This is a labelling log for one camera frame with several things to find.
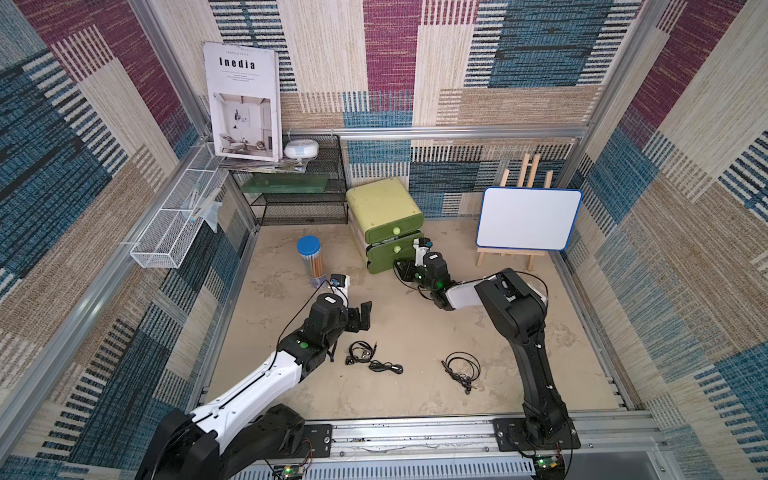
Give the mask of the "green drawer cabinet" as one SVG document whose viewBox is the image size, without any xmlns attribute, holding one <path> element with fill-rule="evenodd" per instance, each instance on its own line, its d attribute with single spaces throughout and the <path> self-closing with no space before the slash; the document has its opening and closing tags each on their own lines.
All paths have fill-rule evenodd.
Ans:
<svg viewBox="0 0 768 480">
<path fill-rule="evenodd" d="M 351 228 L 370 274 L 415 259 L 424 214 L 398 178 L 386 178 L 346 192 Z"/>
</svg>

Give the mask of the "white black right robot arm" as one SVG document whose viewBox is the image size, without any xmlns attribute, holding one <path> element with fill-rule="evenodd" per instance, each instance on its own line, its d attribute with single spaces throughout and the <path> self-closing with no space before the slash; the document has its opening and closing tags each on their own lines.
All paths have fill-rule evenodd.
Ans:
<svg viewBox="0 0 768 480">
<path fill-rule="evenodd" d="M 398 260 L 394 271 L 399 280 L 423 290 L 442 310 L 483 307 L 496 331 L 510 344 L 523 387 L 523 415 L 494 422 L 501 451 L 572 451 L 581 447 L 547 356 L 545 293 L 510 268 L 476 280 L 455 281 L 438 252 L 426 253 L 419 261 Z"/>
</svg>

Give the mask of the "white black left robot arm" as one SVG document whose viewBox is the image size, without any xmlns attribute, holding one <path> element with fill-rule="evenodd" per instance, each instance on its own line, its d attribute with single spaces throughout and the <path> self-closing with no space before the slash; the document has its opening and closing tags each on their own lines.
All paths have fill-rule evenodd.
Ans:
<svg viewBox="0 0 768 480">
<path fill-rule="evenodd" d="M 165 416 L 137 478 L 229 479 L 256 461 L 298 456 L 305 420 L 275 399 L 333 359 L 343 333 L 368 330 L 371 311 L 371 302 L 351 307 L 340 294 L 318 295 L 303 324 L 250 375 L 190 413 Z"/>
</svg>

